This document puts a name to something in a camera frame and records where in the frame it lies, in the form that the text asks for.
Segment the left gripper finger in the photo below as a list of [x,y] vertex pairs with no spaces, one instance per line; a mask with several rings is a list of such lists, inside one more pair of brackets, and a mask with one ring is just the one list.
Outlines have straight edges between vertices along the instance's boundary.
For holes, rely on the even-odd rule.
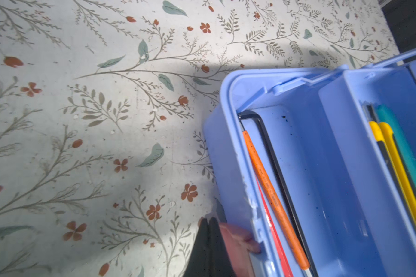
[[185,277],[234,277],[216,218],[202,219],[188,260]]

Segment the teal handled tool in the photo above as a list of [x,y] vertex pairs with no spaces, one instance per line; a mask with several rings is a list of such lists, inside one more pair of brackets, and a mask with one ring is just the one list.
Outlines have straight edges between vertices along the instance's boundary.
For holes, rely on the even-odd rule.
[[408,169],[412,182],[416,188],[416,157],[411,149],[411,146],[405,136],[404,131],[402,130],[401,125],[399,124],[398,119],[396,118],[393,111],[386,105],[377,106],[376,113],[380,122],[385,122],[391,127],[394,133],[398,150],[403,158],[403,161]]

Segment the yellow black utility knife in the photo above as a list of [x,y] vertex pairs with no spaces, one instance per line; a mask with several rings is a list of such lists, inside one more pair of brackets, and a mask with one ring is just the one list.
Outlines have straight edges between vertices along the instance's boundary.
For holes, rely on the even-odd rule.
[[397,190],[401,193],[402,202],[416,230],[416,186],[410,176],[407,165],[402,157],[394,130],[387,122],[382,122],[374,105],[368,102],[362,104],[363,111],[373,136],[382,153]]

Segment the black hex key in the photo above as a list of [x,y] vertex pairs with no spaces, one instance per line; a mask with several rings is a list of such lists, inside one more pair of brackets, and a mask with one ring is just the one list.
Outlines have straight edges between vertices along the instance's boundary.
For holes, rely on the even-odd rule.
[[288,210],[285,210],[285,212],[287,213],[287,216],[294,228],[294,231],[302,245],[303,250],[305,251],[305,254],[308,258],[308,261],[310,263],[310,271],[312,273],[312,277],[316,277],[318,275],[311,253],[309,251],[308,245],[306,243],[306,239],[305,236],[303,234],[302,228],[300,227],[300,221],[297,217],[293,202],[291,200],[291,196],[290,193],[288,191],[288,187],[285,183],[285,179],[283,177],[281,168],[279,166],[275,151],[273,149],[272,143],[270,141],[270,137],[268,135],[268,132],[265,128],[265,124],[263,123],[262,118],[257,114],[254,113],[252,111],[244,111],[242,113],[238,114],[239,116],[239,121],[243,121],[243,120],[248,120],[248,119],[252,119],[259,130],[259,133],[262,137],[262,141],[263,141],[263,145],[265,146],[266,152],[268,154],[269,157],[269,161],[270,164],[272,166],[273,172],[275,173],[276,176],[276,180],[278,183],[278,186],[280,188],[281,191],[281,195],[284,199],[284,204],[287,206]]

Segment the white blue plastic toolbox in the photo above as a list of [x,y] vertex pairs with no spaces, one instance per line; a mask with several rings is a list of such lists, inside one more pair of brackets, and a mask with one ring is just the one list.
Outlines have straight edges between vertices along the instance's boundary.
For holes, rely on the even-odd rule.
[[[263,120],[317,277],[416,277],[416,230],[373,136],[364,102],[395,114],[416,157],[416,49],[351,70],[252,69],[230,73],[204,125],[228,223],[254,234],[258,277],[282,277],[246,130],[284,204],[252,111]],[[273,221],[294,276],[304,276]]]

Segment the red handled tool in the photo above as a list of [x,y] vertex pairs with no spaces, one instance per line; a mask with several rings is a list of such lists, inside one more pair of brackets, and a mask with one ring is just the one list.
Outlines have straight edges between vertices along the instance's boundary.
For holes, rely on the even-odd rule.
[[259,185],[259,191],[260,191],[260,195],[261,195],[261,199],[265,208],[265,214],[266,214],[266,220],[267,223],[269,225],[271,234],[272,234],[272,238],[273,238],[273,242],[275,243],[276,246],[276,250],[277,250],[277,257],[278,257],[278,261],[280,262],[280,265],[283,269],[283,274],[285,277],[293,277],[290,265],[288,263],[287,257],[285,255],[284,249],[282,247],[282,244],[280,242],[279,236],[277,234],[274,222],[272,220],[271,214],[269,212],[268,206],[266,204],[266,200],[265,200],[265,196],[262,193],[262,187],[260,186],[259,181],[258,185]]

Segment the orange handled tool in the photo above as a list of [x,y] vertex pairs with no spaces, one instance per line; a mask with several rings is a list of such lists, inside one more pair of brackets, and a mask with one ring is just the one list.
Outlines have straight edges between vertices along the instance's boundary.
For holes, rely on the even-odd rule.
[[247,151],[249,153],[250,159],[252,164],[255,168],[255,172],[259,179],[260,184],[263,186],[263,191],[269,200],[270,206],[275,213],[277,221],[284,233],[285,239],[287,240],[291,251],[296,259],[299,267],[303,270],[305,277],[312,277],[312,273],[310,271],[310,263],[308,258],[305,254],[305,251],[302,248],[302,245],[294,231],[294,228],[285,212],[285,209],[278,198],[278,195],[271,183],[271,180],[268,176],[268,173],[265,170],[265,166],[263,165],[258,152],[246,130],[242,131]]

